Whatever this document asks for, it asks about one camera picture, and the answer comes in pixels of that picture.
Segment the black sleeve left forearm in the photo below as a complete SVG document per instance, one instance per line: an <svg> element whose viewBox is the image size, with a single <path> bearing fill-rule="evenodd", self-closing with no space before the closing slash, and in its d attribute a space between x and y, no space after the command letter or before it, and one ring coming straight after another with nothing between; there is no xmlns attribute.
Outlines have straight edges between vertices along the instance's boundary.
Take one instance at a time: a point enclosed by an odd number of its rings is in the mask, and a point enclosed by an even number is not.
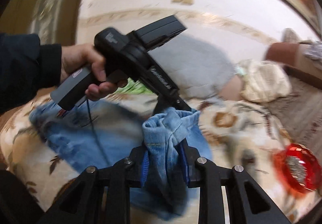
<svg viewBox="0 0 322 224"><path fill-rule="evenodd" d="M61 57L60 44L42 45L37 34L1 34L1 113L59 85Z"/></svg>

